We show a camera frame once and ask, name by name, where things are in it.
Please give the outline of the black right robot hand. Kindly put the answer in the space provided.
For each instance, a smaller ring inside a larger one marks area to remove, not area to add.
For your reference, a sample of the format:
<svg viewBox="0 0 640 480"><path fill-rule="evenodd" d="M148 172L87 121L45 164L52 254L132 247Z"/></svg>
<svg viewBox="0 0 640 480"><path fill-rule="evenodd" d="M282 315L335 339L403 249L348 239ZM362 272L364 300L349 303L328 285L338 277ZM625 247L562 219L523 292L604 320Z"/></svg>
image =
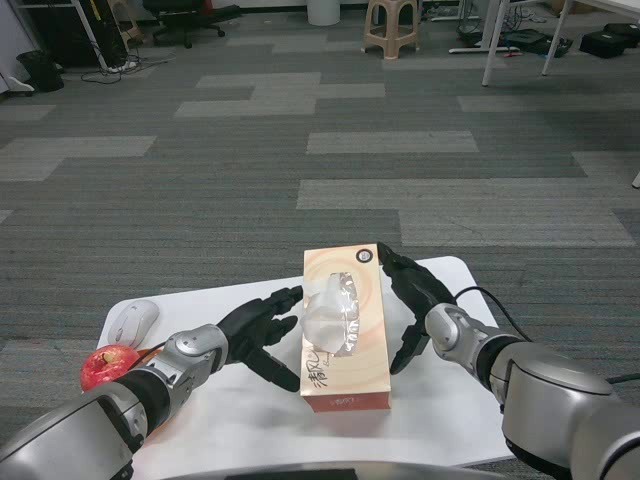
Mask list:
<svg viewBox="0 0 640 480"><path fill-rule="evenodd" d="M392 291L415 317L415 322L405 329L402 345L390 365L390 374L396 375L424 352L430 340L425 326L427 314L439 304L456 304L456 300L427 268L397 254L382 242L377 243L377 249L383 272L391 280Z"/></svg>

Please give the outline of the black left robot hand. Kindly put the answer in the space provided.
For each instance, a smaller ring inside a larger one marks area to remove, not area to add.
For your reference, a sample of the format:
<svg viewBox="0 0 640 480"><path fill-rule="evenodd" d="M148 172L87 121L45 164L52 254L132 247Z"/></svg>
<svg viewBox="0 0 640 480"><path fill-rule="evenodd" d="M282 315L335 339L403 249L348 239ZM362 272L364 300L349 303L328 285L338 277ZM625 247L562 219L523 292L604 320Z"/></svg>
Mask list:
<svg viewBox="0 0 640 480"><path fill-rule="evenodd" d="M217 327L225 335L229 349L225 364L242 363L263 380L296 393L299 376L273 357L265 347L279 343L297 325L298 317L284 314L303 298L303 288L283 288L266 299L253 299L226 315Z"/></svg>

